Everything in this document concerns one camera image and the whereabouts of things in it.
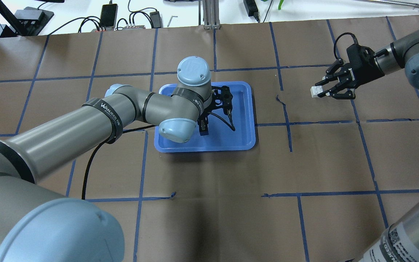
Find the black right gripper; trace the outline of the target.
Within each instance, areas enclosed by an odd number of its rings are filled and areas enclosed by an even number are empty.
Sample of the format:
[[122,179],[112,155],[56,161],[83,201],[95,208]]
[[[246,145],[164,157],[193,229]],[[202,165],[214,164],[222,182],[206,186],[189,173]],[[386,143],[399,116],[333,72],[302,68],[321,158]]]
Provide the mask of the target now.
[[341,57],[337,58],[326,70],[322,80],[315,83],[315,86],[323,86],[338,79],[338,84],[325,91],[326,96],[337,100],[354,100],[356,88],[384,76],[375,61],[375,52],[371,48],[352,44],[346,51],[349,62],[344,65],[344,60]]

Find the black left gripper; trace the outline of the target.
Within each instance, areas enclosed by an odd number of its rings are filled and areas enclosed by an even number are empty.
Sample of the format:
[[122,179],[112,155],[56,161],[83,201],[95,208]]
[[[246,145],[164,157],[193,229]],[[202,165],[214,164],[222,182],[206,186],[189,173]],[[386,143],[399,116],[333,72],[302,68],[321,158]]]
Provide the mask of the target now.
[[232,118],[232,99],[233,95],[229,86],[212,86],[212,101],[203,111],[202,116],[198,118],[198,127],[200,136],[208,135],[208,115],[217,109],[223,109],[223,113],[228,117],[227,125],[231,131],[236,131]]

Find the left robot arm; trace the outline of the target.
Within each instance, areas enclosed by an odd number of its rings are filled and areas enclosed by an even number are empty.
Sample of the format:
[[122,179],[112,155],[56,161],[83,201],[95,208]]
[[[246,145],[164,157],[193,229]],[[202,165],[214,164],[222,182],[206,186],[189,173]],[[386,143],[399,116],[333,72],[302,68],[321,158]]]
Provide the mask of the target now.
[[170,96],[114,84],[105,98],[0,140],[0,262],[123,261],[124,234],[115,217],[38,183],[93,148],[117,142],[134,121],[188,142],[216,95],[203,58],[186,57],[176,71]]

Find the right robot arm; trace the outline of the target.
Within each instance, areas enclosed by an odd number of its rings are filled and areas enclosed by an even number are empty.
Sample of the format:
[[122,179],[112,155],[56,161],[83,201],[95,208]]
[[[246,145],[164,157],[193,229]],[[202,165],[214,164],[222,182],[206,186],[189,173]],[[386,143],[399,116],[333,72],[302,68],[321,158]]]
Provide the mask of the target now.
[[354,108],[384,230],[343,262],[419,262],[419,19],[384,19],[383,44],[333,36],[332,62],[308,90]]

